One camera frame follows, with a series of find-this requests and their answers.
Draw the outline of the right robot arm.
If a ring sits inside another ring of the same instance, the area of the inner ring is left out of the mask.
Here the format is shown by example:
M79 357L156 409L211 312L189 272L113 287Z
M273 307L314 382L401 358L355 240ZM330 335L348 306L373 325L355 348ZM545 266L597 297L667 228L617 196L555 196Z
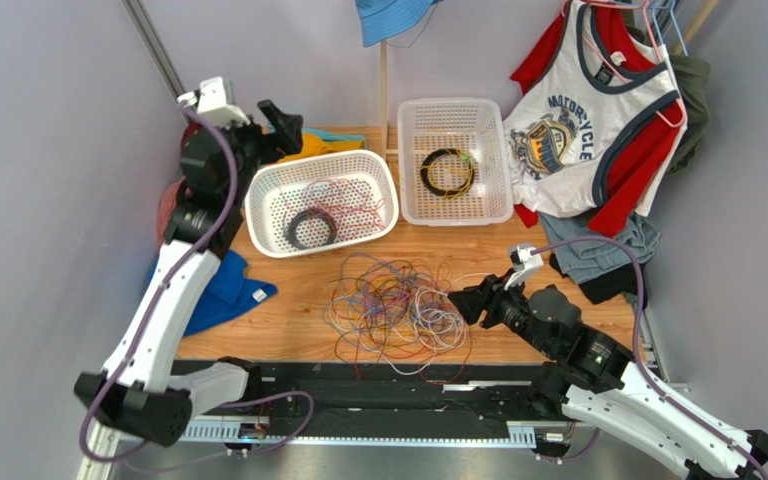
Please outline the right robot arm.
M529 387L536 410L591 424L684 479L765 478L767 433L716 419L640 368L555 286L526 296L505 283L489 275L447 298L466 323L505 326L546 357Z

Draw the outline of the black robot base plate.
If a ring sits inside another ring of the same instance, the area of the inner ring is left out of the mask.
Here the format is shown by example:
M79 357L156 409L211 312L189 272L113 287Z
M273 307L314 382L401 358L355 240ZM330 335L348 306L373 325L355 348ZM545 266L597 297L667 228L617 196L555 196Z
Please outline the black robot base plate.
M535 427L537 444L587 439L590 428L531 398L537 372L535 365L436 364L405 376L381 364L264 362L249 395L270 402L210 413L249 417L277 435L297 427L312 434L496 433L521 421ZM278 393L285 398L274 398Z

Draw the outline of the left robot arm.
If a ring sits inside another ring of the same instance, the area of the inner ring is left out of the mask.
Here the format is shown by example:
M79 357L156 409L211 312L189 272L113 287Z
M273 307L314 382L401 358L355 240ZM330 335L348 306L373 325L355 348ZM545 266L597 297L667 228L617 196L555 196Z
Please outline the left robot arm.
M181 143L184 181L149 286L103 367L81 373L74 385L89 417L103 426L168 447L194 417L262 391L260 367L234 357L183 376L172 372L195 307L242 225L241 207L254 176L303 146L301 115L270 100L257 106L269 130L244 113L224 120L200 112L198 103L183 108L193 128Z

